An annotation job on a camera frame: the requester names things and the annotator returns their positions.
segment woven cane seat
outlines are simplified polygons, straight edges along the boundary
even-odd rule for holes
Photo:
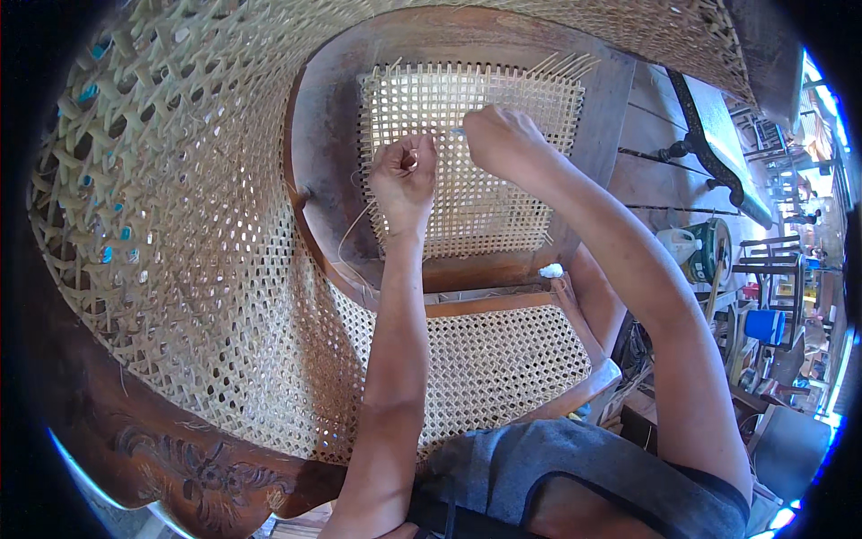
[[[260,446],[349,459],[374,314],[328,279],[317,233],[297,227],[284,115],[327,40],[434,4],[139,0],[79,53],[30,220],[66,302],[159,395]],[[752,102],[720,1],[470,4],[580,28]],[[590,373],[553,305],[429,318],[428,329],[422,452]]]

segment square cane grid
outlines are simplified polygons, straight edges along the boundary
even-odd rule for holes
[[[437,187],[423,257],[465,257],[534,251],[547,238],[552,210],[540,200],[475,166],[460,128],[464,115],[493,103],[533,118],[564,155],[574,142],[584,88],[576,79],[528,74],[509,67],[418,64],[377,70],[362,82],[360,160],[366,199],[374,151],[405,135],[438,140]],[[388,223],[369,209],[385,249]]]

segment hand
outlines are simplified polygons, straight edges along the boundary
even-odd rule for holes
[[[488,105],[464,116],[464,132],[473,163],[542,200],[552,196],[549,167],[572,166],[521,112]]]
[[[437,147],[432,135],[409,135],[378,148],[368,184],[389,222],[390,237],[417,235],[424,240],[436,171]]]

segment blue container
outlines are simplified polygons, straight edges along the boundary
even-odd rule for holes
[[[779,344],[784,338],[786,317],[783,310],[751,310],[746,318],[745,333],[766,344]]]

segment rattan cane weaving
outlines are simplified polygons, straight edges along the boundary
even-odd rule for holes
[[[373,314],[327,282],[297,233],[285,101],[327,39],[436,3],[137,0],[80,52],[28,207],[66,301],[130,372],[248,441],[347,458]],[[720,0],[469,4],[580,28],[752,102]],[[424,448],[517,417],[589,372],[554,307],[429,329]]]
[[[460,128],[467,112],[493,103],[528,114],[567,156],[584,98],[578,81],[594,62],[585,54],[550,58],[531,70],[460,63],[376,67],[362,82],[359,147],[363,187],[381,246],[385,249],[387,223],[367,182],[374,152],[405,135],[434,133],[439,137],[437,186],[424,258],[539,249],[551,209],[473,165],[464,134],[453,129]]]

